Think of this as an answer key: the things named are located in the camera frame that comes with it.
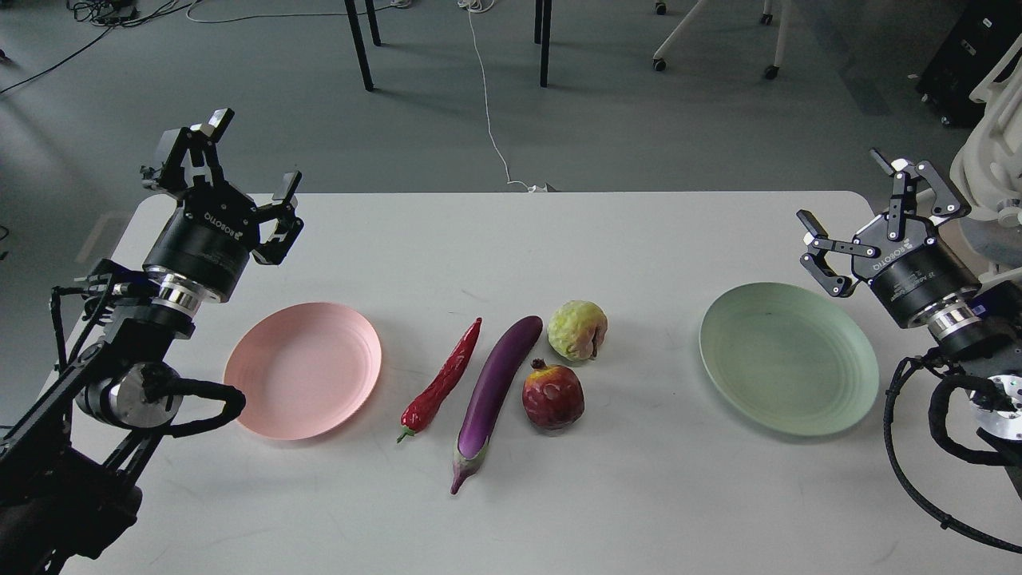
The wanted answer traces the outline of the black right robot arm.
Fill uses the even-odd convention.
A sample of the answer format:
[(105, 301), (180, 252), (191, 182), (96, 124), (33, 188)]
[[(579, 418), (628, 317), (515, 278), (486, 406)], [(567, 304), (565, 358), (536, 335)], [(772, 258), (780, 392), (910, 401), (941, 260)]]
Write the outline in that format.
[(941, 528), (996, 549), (1014, 543), (957, 520), (921, 494), (899, 465), (892, 422), (905, 382), (918, 371), (937, 379), (929, 433), (946, 454), (969, 465), (1000, 467), (1020, 487), (1020, 287), (983, 284), (941, 237), (939, 228), (971, 212), (959, 189), (930, 161), (871, 157), (892, 181), (889, 204), (850, 240), (828, 236), (812, 212), (802, 266), (822, 290), (846, 298), (864, 284), (904, 330), (926, 327), (934, 339), (923, 355), (899, 361), (885, 391), (882, 434), (905, 494)]

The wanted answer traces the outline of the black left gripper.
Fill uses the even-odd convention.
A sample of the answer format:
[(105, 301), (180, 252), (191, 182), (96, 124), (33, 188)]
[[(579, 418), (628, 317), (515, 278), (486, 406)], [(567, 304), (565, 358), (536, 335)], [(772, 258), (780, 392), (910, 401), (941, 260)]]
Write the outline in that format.
[[(176, 199), (176, 208), (145, 257), (143, 269), (151, 274), (174, 273), (226, 303), (253, 255), (260, 265), (281, 265), (304, 229), (296, 215), (295, 194), (300, 171), (284, 173), (269, 204), (256, 201), (227, 180), (220, 166), (218, 145), (235, 116), (230, 108), (217, 109), (210, 119), (161, 135), (154, 165), (140, 167), (143, 187)], [(258, 243), (258, 224), (276, 226)]]

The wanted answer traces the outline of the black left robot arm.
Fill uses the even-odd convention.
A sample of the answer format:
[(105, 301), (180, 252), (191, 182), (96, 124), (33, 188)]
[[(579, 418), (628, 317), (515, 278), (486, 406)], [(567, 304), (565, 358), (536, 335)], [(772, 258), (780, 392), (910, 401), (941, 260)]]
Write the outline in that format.
[[(176, 208), (140, 269), (103, 259), (51, 291), (56, 379), (2, 436), (4, 574), (57, 574), (69, 557), (99, 557), (137, 521), (137, 481), (164, 438), (219, 429), (245, 408), (241, 390), (184, 378), (164, 360), (193, 334), (203, 302), (227, 302), (249, 261), (281, 263), (303, 230), (299, 172), (263, 206), (225, 178), (216, 146), (233, 114), (164, 132), (141, 174)], [(67, 295), (84, 300), (69, 348)]]

